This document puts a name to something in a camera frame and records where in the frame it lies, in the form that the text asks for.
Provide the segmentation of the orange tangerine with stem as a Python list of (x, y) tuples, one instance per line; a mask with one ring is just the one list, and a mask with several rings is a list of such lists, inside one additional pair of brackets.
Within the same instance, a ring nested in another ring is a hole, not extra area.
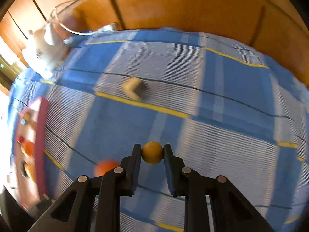
[(27, 156), (31, 157), (34, 154), (35, 144), (30, 140), (25, 140), (23, 143), (23, 150)]

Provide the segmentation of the small tan round fruit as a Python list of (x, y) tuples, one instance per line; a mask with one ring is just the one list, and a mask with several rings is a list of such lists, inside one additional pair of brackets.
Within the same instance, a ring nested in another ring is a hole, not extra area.
[(156, 165), (163, 159), (163, 147), (157, 142), (148, 142), (142, 147), (141, 155), (145, 163)]

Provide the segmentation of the yellow fruit piece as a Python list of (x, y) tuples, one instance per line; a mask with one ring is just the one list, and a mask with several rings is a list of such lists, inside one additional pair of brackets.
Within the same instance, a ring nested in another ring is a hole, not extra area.
[(36, 171), (35, 165), (33, 163), (24, 162), (24, 176), (31, 179), (34, 183), (36, 183)]

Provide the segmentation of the small red tomato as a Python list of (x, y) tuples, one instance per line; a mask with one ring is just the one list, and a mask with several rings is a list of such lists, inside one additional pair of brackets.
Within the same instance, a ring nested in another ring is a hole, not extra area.
[(16, 138), (17, 143), (22, 144), (25, 138), (22, 135), (18, 135)]

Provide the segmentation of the white pink-rimmed tray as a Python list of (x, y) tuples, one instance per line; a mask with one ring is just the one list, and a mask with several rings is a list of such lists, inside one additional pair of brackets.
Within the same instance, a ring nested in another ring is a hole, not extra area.
[(18, 115), (15, 134), (15, 165), (18, 197), (29, 210), (46, 195), (45, 123), (48, 100), (36, 98)]

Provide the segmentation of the blue plaid tablecloth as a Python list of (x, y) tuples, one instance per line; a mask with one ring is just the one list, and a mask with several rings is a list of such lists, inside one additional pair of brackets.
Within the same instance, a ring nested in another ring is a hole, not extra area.
[[(140, 101), (121, 86), (148, 90)], [(308, 203), (308, 88), (254, 48), (172, 28), (76, 37), (53, 76), (25, 69), (13, 82), (9, 134), (38, 97), (49, 101), (46, 188), (56, 199), (103, 159), (135, 144), (170, 144), (186, 166), (226, 176), (275, 231), (293, 231)]]

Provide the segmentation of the white ceramic electric kettle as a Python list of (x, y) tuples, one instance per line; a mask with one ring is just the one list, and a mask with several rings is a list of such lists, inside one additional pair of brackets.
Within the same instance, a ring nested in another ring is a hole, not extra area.
[(47, 23), (44, 28), (35, 32), (29, 30), (25, 46), (26, 48), (22, 50), (24, 60), (44, 79), (52, 77), (54, 70), (68, 51), (68, 45), (64, 43), (51, 23)]

